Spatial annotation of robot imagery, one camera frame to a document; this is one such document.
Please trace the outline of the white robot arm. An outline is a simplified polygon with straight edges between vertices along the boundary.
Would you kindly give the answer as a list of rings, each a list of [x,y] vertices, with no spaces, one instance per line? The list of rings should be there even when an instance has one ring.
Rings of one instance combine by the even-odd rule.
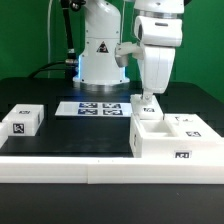
[[[106,0],[60,0],[65,20],[69,79],[77,87],[109,90],[129,82],[128,58],[137,60],[143,98],[167,88],[175,49],[182,42],[184,0],[125,0],[134,4],[135,43],[123,42],[121,14]],[[85,47],[77,55],[73,47],[69,12],[85,10]]]

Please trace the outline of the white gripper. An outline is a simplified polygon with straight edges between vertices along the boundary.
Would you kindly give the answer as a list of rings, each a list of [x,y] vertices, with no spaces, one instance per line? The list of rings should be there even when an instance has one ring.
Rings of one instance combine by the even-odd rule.
[[[153,94],[165,92],[170,79],[175,49],[142,46],[143,58],[138,60],[143,88],[143,99],[151,101]]]

